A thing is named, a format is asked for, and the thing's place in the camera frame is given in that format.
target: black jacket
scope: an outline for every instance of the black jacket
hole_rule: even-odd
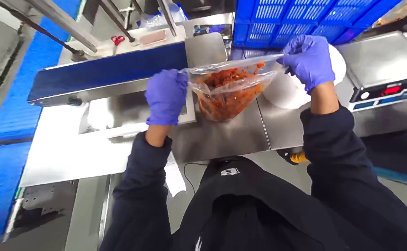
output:
[[[200,242],[202,250],[407,250],[407,207],[372,173],[366,149],[352,131],[352,114],[344,107],[328,115],[305,110],[301,121],[312,163],[311,196],[234,158],[220,175],[203,179],[173,235],[163,170],[172,140],[154,147],[138,134],[124,180],[114,190],[112,224],[100,250],[187,251]],[[235,175],[222,175],[226,172]],[[248,247],[251,238],[271,246]]]

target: white logo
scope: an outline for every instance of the white logo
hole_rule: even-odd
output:
[[[226,169],[223,170],[222,172],[220,172],[221,176],[225,176],[225,175],[234,175],[234,174],[238,174],[239,170],[237,168],[230,168],[230,169]]]

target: clear plastic bag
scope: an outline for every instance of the clear plastic bag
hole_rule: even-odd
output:
[[[180,8],[177,4],[173,3],[173,1],[169,0],[167,1],[168,8],[171,11],[172,18],[174,20],[174,23],[177,22],[184,22],[188,20],[186,17],[185,13],[183,12],[183,9]],[[158,8],[160,14],[159,15],[148,15],[144,14],[141,19],[140,19],[140,28],[150,28],[150,27],[155,27],[155,26],[163,26],[167,25],[166,19],[163,16],[162,9],[160,7]]]
[[[202,114],[212,121],[236,117],[271,83],[282,54],[186,69]]]

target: purple nitrile glove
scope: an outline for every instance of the purple nitrile glove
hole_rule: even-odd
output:
[[[210,27],[210,33],[212,32],[221,32],[223,29],[225,29],[225,25],[219,25],[219,26],[211,26]]]
[[[188,74],[178,70],[162,70],[148,80],[145,97],[151,115],[148,125],[177,125],[178,116],[186,104]]]
[[[325,37],[299,35],[289,41],[282,50],[284,57],[278,63],[288,66],[285,73],[298,79],[306,87],[307,94],[317,85],[335,80],[329,55],[329,43]]]

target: black sleeve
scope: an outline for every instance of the black sleeve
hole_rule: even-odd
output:
[[[165,170],[172,139],[149,145],[137,134],[121,184],[114,189],[112,223],[100,251],[166,250],[170,245]]]
[[[407,206],[372,172],[366,148],[345,107],[327,115],[301,113],[312,196],[388,250],[407,250]]]

